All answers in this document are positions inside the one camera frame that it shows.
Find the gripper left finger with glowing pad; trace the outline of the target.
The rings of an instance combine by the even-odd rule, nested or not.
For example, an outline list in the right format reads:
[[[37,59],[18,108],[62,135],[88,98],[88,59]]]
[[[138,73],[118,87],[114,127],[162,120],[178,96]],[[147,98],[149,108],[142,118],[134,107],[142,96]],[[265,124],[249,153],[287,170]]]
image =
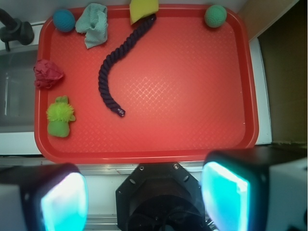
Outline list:
[[[87,183],[77,166],[0,168],[2,231],[82,231],[87,215]]]

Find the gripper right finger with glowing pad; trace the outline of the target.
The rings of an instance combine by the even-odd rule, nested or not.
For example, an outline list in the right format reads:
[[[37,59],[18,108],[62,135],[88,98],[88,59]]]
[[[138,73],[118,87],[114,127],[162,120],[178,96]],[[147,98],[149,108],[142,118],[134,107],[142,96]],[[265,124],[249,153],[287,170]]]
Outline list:
[[[201,173],[205,211],[220,231],[305,231],[306,149],[215,150]]]

